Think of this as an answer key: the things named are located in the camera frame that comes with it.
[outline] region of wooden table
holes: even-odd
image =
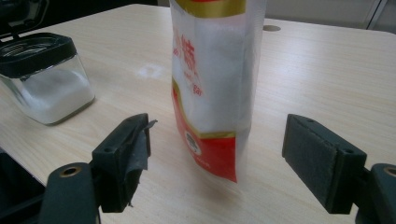
[[[281,157],[289,113],[315,119],[368,154],[367,168],[396,163],[396,37],[374,31],[266,20],[247,186],[208,185],[177,132],[171,101],[169,8],[133,5],[38,32],[71,36],[96,93],[73,118],[45,126],[0,88],[0,147],[46,183],[50,172],[91,152],[125,118],[147,112],[148,171],[134,208],[103,223],[354,223],[331,216]]]

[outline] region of black lid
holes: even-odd
[[[32,75],[76,54],[72,38],[63,35],[41,33],[13,39],[0,43],[0,76]]]
[[[0,38],[37,27],[48,5],[48,0],[0,0]]]

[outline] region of square glass container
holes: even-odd
[[[28,117],[52,124],[94,99],[70,37],[41,33],[0,43],[0,79]]]

